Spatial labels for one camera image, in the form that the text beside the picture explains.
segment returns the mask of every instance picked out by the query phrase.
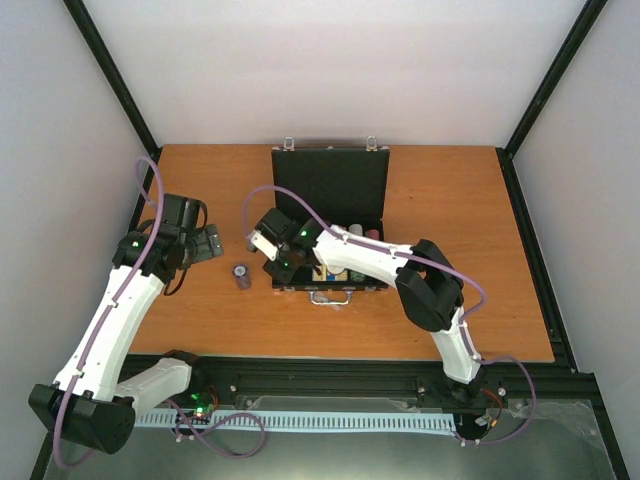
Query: white wall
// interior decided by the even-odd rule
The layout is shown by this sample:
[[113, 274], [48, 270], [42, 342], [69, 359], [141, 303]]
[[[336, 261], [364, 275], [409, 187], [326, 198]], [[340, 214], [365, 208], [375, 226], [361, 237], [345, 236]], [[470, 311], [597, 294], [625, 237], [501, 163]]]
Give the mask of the white wall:
[[640, 3], [609, 2], [516, 156], [571, 344], [640, 478]]
[[159, 143], [505, 145], [584, 0], [89, 0]]
[[64, 4], [0, 13], [0, 477], [28, 478], [45, 429], [27, 405], [106, 285], [143, 152]]

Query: wooden table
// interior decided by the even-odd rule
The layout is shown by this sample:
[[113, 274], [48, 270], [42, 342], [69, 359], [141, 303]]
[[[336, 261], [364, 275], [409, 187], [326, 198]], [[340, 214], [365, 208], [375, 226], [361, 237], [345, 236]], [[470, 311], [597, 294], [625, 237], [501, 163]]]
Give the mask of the wooden table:
[[[339, 311], [311, 305], [305, 292], [271, 289], [271, 278], [262, 271], [264, 255], [246, 250], [241, 226], [246, 194], [273, 181], [270, 150], [267, 145], [164, 147], [160, 170], [166, 190], [207, 204], [225, 254], [195, 265], [178, 294], [153, 304], [132, 352], [178, 348], [211, 355], [439, 359], [431, 336], [405, 317], [392, 288], [357, 292]], [[271, 206], [271, 192], [254, 197], [251, 226]], [[148, 210], [143, 214], [150, 216]], [[493, 148], [392, 147], [384, 225], [390, 242], [434, 241], [455, 268], [485, 287], [489, 302], [469, 319], [483, 355], [553, 361]], [[249, 290], [235, 286], [231, 269], [237, 263], [252, 271]], [[467, 308], [479, 299], [471, 286], [464, 295]]]

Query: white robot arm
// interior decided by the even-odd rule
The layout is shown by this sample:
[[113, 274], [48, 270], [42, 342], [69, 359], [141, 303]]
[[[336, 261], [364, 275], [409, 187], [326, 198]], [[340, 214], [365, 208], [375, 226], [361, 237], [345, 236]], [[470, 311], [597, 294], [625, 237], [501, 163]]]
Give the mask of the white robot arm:
[[323, 230], [315, 220], [297, 224], [271, 209], [250, 235], [250, 248], [267, 257], [264, 269], [283, 283], [301, 266], [331, 265], [355, 270], [398, 289], [407, 317], [431, 333], [444, 373], [468, 385], [480, 368], [466, 322], [461, 322], [462, 282], [435, 269], [420, 275], [422, 266], [408, 257], [422, 256], [451, 268], [432, 243], [394, 245], [354, 235], [338, 226]]
[[[196, 227], [200, 211], [204, 212], [205, 225]], [[165, 295], [175, 293], [191, 265], [223, 254], [216, 226], [206, 222], [202, 202], [165, 194], [158, 234], [140, 269], [114, 303], [115, 292], [122, 288], [150, 241], [144, 231], [151, 222], [143, 222], [120, 241], [106, 292], [80, 344], [53, 384], [35, 385], [29, 396], [29, 405], [50, 431], [61, 412], [65, 412], [61, 404], [67, 396], [61, 438], [115, 453], [128, 439], [137, 417], [190, 387], [197, 356], [179, 351], [165, 354], [150, 369], [119, 384], [118, 377], [154, 300], [163, 291]], [[167, 293], [177, 270], [182, 270], [180, 283]], [[98, 329], [101, 319], [104, 323]], [[82, 371], [78, 371], [79, 359], [88, 344], [91, 349]]]

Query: purple cable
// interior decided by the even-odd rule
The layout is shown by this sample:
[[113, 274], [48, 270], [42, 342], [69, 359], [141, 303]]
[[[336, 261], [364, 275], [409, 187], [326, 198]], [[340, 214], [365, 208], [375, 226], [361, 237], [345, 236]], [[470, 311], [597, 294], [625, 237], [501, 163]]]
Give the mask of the purple cable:
[[[492, 360], [480, 360], [480, 364], [493, 365], [494, 363], [502, 362], [504, 360], [509, 360], [515, 363], [516, 365], [518, 365], [518, 367], [520, 367], [520, 370], [522, 370], [524, 377], [527, 379], [527, 383], [529, 384], [529, 390], [531, 390], [531, 413], [529, 413], [529, 416], [524, 421], [524, 423], [520, 425], [520, 427], [517, 430], [511, 432], [509, 435], [505, 435], [504, 437], [498, 438], [496, 440], [488, 440], [485, 442], [479, 441], [478, 445], [499, 445], [503, 442], [506, 442], [507, 440], [511, 440], [517, 437], [518, 435], [520, 435], [522, 432], [525, 431], [525, 429], [531, 424], [531, 422], [533, 421], [536, 415], [536, 409], [538, 408], [538, 397], [536, 395], [536, 389], [535, 389], [535, 386], [533, 385], [533, 379], [531, 378], [531, 375], [529, 375], [529, 372], [527, 372], [527, 369], [525, 368], [525, 366], [522, 364], [520, 360], [518, 360], [515, 357], [512, 357], [511, 355], [501, 355]], [[463, 444], [467, 441], [470, 441], [462, 438], [458, 433], [456, 433], [455, 436]]]
[[[265, 190], [275, 190], [276, 192], [284, 193], [285, 195], [288, 195], [289, 197], [293, 198], [300, 205], [302, 205], [302, 207], [304, 207], [304, 209], [307, 210], [307, 212], [309, 212], [309, 214], [311, 214], [311, 216], [314, 218], [314, 220], [316, 222], [318, 222], [318, 224], [325, 231], [329, 232], [335, 238], [342, 239], [342, 237], [338, 233], [336, 233], [333, 230], [331, 230], [329, 225], [322, 218], [320, 218], [320, 215], [318, 215], [313, 210], [313, 208], [311, 208], [311, 206], [307, 202], [305, 202], [300, 196], [296, 195], [295, 193], [293, 193], [290, 190], [287, 190], [286, 188], [278, 187], [276, 185], [263, 185], [262, 187], [258, 187], [255, 190], [253, 190], [252, 192], [250, 192], [249, 195], [247, 195], [247, 197], [244, 199], [244, 204], [242, 206], [242, 224], [243, 224], [243, 228], [244, 228], [244, 234], [245, 234], [245, 237], [247, 239], [249, 239], [250, 236], [251, 236], [251, 233], [249, 232], [249, 220], [247, 218], [247, 210], [248, 210], [248, 207], [249, 207], [249, 200], [251, 200], [251, 197], [253, 197], [256, 193], [259, 193], [259, 192], [262, 192], [262, 191], [265, 191]], [[353, 245], [357, 245], [359, 247], [368, 248], [369, 250], [373, 250], [375, 252], [394, 255], [394, 252], [391, 252], [387, 248], [378, 247], [376, 245], [372, 245], [370, 243], [367, 243], [367, 242], [364, 242], [362, 240], [358, 240], [358, 239], [355, 239], [355, 238], [349, 238], [347, 240], [347, 242], [351, 243]], [[471, 279], [470, 277], [466, 276], [463, 273], [458, 272], [457, 270], [454, 270], [451, 267], [447, 267], [446, 265], [442, 265], [442, 264], [434, 262], [432, 260], [427, 260], [426, 258], [418, 257], [416, 255], [411, 255], [411, 254], [404, 253], [404, 252], [395, 252], [395, 255], [398, 256], [398, 257], [401, 257], [401, 258], [406, 258], [407, 260], [412, 260], [414, 262], [421, 263], [421, 264], [426, 265], [428, 267], [436, 268], [436, 269], [441, 270], [441, 271], [443, 271], [445, 273], [448, 273], [449, 275], [453, 275], [454, 277], [459, 278], [463, 282], [466, 282], [466, 283], [470, 284], [476, 290], [478, 290], [478, 292], [480, 293], [480, 301], [476, 305], [471, 307], [468, 311], [466, 311], [463, 315], [461, 315], [459, 323], [458, 323], [458, 325], [460, 327], [460, 333], [461, 333], [462, 342], [464, 343], [464, 347], [467, 350], [467, 353], [472, 358], [476, 359], [477, 358], [477, 354], [474, 352], [473, 348], [471, 347], [471, 340], [469, 338], [469, 331], [468, 331], [468, 327], [466, 325], [465, 320], [466, 320], [466, 318], [468, 316], [472, 315], [473, 313], [477, 312], [480, 308], [482, 308], [485, 305], [485, 303], [487, 302], [487, 293], [485, 292], [484, 288], [482, 288], [475, 280]], [[522, 424], [522, 426], [518, 430], [516, 430], [515, 432], [507, 435], [504, 438], [500, 438], [498, 440], [491, 440], [491, 441], [488, 441], [488, 442], [482, 442], [484, 445], [495, 445], [495, 444], [502, 443], [503, 441], [509, 440], [509, 439], [519, 435], [525, 428], [527, 428], [529, 426], [529, 424], [533, 420], [533, 416], [534, 416], [536, 408], [537, 408], [538, 401], [537, 401], [537, 397], [536, 397], [535, 387], [533, 385], [533, 380], [531, 379], [531, 376], [529, 375], [529, 372], [527, 372], [527, 369], [525, 368], [525, 366], [519, 360], [517, 360], [516, 358], [514, 358], [512, 356], [504, 355], [504, 356], [497, 357], [497, 358], [495, 358], [493, 360], [481, 360], [481, 359], [478, 359], [476, 361], [478, 363], [480, 363], [481, 365], [491, 365], [493, 363], [500, 362], [502, 360], [511, 360], [511, 361], [513, 361], [516, 365], [518, 365], [518, 367], [520, 367], [520, 369], [524, 373], [524, 376], [527, 379], [527, 383], [529, 384], [529, 388], [531, 389], [531, 399], [532, 399], [531, 415]], [[461, 442], [465, 441], [457, 433], [456, 433], [456, 437]]]
[[[158, 184], [158, 205], [156, 209], [156, 218], [155, 218], [155, 222], [153, 223], [153, 227], [151, 228], [151, 233], [149, 234], [149, 240], [147, 241], [144, 248], [142, 249], [142, 252], [138, 257], [138, 260], [134, 263], [133, 268], [131, 268], [131, 271], [122, 282], [122, 285], [120, 285], [120, 288], [118, 288], [118, 290], [112, 297], [112, 300], [114, 303], [116, 303], [118, 299], [122, 296], [125, 289], [131, 283], [131, 280], [133, 280], [133, 277], [135, 276], [135, 274], [138, 272], [138, 270], [140, 270], [140, 266], [147, 258], [147, 255], [149, 254], [149, 250], [151, 250], [151, 247], [155, 242], [156, 236], [158, 235], [158, 230], [160, 229], [160, 218], [162, 218], [162, 211], [164, 210], [164, 183], [162, 181], [162, 175], [160, 174], [160, 170], [158, 169], [158, 166], [149, 158], [146, 158], [146, 157], [138, 158], [136, 160], [136, 178], [138, 176], [138, 172], [140, 171], [139, 165], [143, 161], [148, 163], [149, 167], [151, 167], [151, 169], [153, 170], [153, 173], [156, 176], [156, 182]], [[102, 312], [102, 314], [100, 315], [100, 318], [98, 319], [96, 326], [91, 332], [91, 335], [89, 336], [89, 339], [87, 340], [87, 343], [85, 344], [84, 349], [82, 350], [82, 354], [80, 355], [80, 358], [78, 360], [78, 365], [76, 367], [78, 371], [82, 371], [82, 369], [84, 368], [84, 365], [87, 363], [87, 358], [89, 357], [89, 353], [91, 353], [91, 348], [93, 347], [93, 344], [95, 343], [96, 338], [100, 333], [100, 329], [102, 329], [102, 326], [105, 324], [107, 317], [109, 316], [109, 313], [111, 312], [112, 309], [113, 309], [112, 305], [107, 305], [104, 311]], [[67, 407], [69, 405], [69, 400], [71, 399], [73, 390], [75, 389], [76, 384], [78, 383], [78, 378], [79, 378], [78, 375], [74, 375], [71, 377], [71, 381], [69, 382], [69, 385], [67, 386], [67, 389], [64, 392], [64, 395], [62, 396], [62, 401], [60, 402], [60, 408], [58, 409], [58, 415], [56, 416], [56, 423], [53, 429], [53, 458], [56, 464], [58, 465], [58, 467], [60, 467], [63, 470], [71, 470], [72, 468], [79, 466], [85, 460], [87, 460], [93, 453], [93, 450], [89, 450], [79, 460], [73, 463], [67, 464], [62, 458], [62, 451], [60, 449], [60, 439], [62, 436], [62, 424], [64, 422], [64, 416], [67, 411]]]
[[[307, 212], [309, 212], [309, 214], [313, 217], [313, 219], [318, 222], [318, 224], [327, 232], [329, 232], [331, 235], [333, 235], [335, 238], [339, 238], [342, 239], [342, 237], [334, 232], [333, 230], [331, 230], [331, 228], [329, 227], [329, 224], [327, 222], [325, 222], [320, 215], [318, 215], [315, 210], [313, 210], [313, 208], [311, 208], [311, 206], [305, 202], [299, 195], [296, 195], [295, 193], [293, 193], [291, 190], [287, 190], [286, 188], [283, 187], [278, 187], [276, 185], [263, 185], [262, 187], [258, 187], [255, 190], [253, 190], [251, 193], [249, 193], [249, 195], [247, 195], [247, 197], [244, 199], [244, 203], [242, 205], [242, 225], [243, 225], [243, 229], [244, 229], [244, 236], [245, 238], [249, 239], [249, 237], [251, 236], [251, 233], [249, 231], [249, 220], [247, 218], [247, 211], [249, 208], [249, 200], [251, 200], [251, 198], [259, 192], [263, 192], [265, 190], [275, 190], [276, 192], [280, 192], [280, 193], [284, 193], [285, 195], [288, 195], [289, 197], [293, 198], [296, 202], [298, 202], [300, 205], [302, 205], [302, 207], [304, 207], [305, 210], [307, 210]], [[386, 254], [392, 254], [392, 252], [390, 252], [388, 249], [384, 248], [384, 247], [378, 247], [376, 245], [372, 245], [370, 243], [361, 241], [361, 240], [357, 240], [355, 238], [350, 238], [347, 240], [348, 243], [351, 243], [353, 245], [357, 245], [359, 247], [364, 247], [364, 248], [368, 248], [369, 250], [373, 250], [375, 252], [379, 252], [379, 253], [386, 253]], [[468, 277], [467, 275], [458, 272], [457, 270], [451, 268], [451, 267], [447, 267], [446, 265], [442, 265], [440, 263], [434, 262], [432, 260], [427, 260], [426, 258], [422, 258], [422, 257], [418, 257], [416, 255], [411, 255], [408, 253], [403, 253], [403, 252], [396, 252], [395, 253], [396, 256], [401, 257], [401, 258], [406, 258], [408, 260], [413, 260], [414, 262], [418, 262], [421, 263], [423, 265], [426, 265], [428, 267], [432, 267], [432, 268], [436, 268], [438, 270], [441, 270], [445, 273], [448, 273], [449, 275], [453, 275], [454, 277], [459, 278], [460, 280], [462, 280], [463, 282], [467, 282], [469, 283], [471, 286], [473, 286], [476, 290], [478, 290], [478, 293], [480, 293], [480, 301], [474, 305], [473, 307], [471, 307], [468, 311], [466, 311], [461, 317], [460, 317], [460, 326], [464, 325], [464, 321], [465, 319], [472, 315], [473, 313], [477, 312], [480, 308], [482, 308], [486, 303], [487, 303], [487, 292], [484, 290], [484, 288], [482, 288], [480, 286], [480, 284], [478, 284], [478, 282], [476, 282], [475, 280], [473, 280], [472, 278]], [[471, 348], [471, 343], [469, 341], [469, 339], [467, 338], [466, 335], [462, 336], [464, 344], [465, 344], [465, 348], [467, 349], [467, 351], [469, 352], [470, 355], [473, 355], [473, 349]]]
[[[220, 421], [216, 422], [215, 424], [211, 425], [206, 430], [204, 430], [202, 432], [199, 432], [198, 429], [195, 428], [193, 426], [193, 424], [191, 423], [191, 419], [189, 417], [187, 417], [186, 413], [184, 413], [184, 411], [178, 406], [178, 404], [176, 402], [174, 402], [173, 400], [171, 400], [169, 398], [169, 399], [167, 399], [167, 403], [169, 403], [169, 405], [171, 405], [171, 407], [174, 408], [178, 412], [178, 415], [180, 416], [180, 422], [181, 423], [176, 425], [176, 431], [178, 430], [178, 428], [180, 427], [181, 424], [186, 425], [187, 427], [189, 427], [189, 430], [191, 430], [193, 435], [198, 440], [200, 440], [207, 448], [209, 448], [210, 450], [213, 450], [215, 453], [217, 453], [218, 455], [220, 455], [222, 457], [234, 458], [234, 459], [249, 458], [249, 457], [255, 455], [256, 453], [258, 453], [262, 449], [262, 447], [264, 446], [265, 440], [267, 438], [267, 432], [265, 431], [264, 423], [262, 423], [262, 420], [260, 420], [260, 418], [258, 418], [255, 415], [252, 415], [252, 414], [246, 413], [246, 412], [233, 413], [233, 414], [229, 415], [228, 417], [224, 417], [222, 420], [220, 420]], [[251, 450], [249, 450], [246, 453], [230, 453], [230, 452], [227, 452], [225, 450], [221, 450], [221, 449], [213, 446], [209, 442], [207, 442], [207, 439], [204, 438], [205, 435], [209, 435], [211, 432], [213, 432], [214, 430], [219, 428], [221, 425], [224, 425], [225, 423], [230, 422], [234, 418], [248, 418], [250, 420], [253, 420], [258, 425], [258, 428], [260, 429], [260, 434], [261, 434], [260, 435], [260, 441], [258, 442], [258, 444], [255, 447], [253, 447]]]
[[144, 185], [142, 185], [144, 180], [142, 179], [142, 172], [139, 168], [141, 161], [146, 162], [147, 157], [138, 157], [138, 159], [136, 160], [136, 185], [138, 185], [138, 191], [140, 192], [140, 195], [142, 195], [142, 198], [144, 198], [144, 201], [147, 202], [151, 208], [157, 210], [158, 205], [151, 199], [149, 193], [147, 193], [147, 191], [144, 189]]

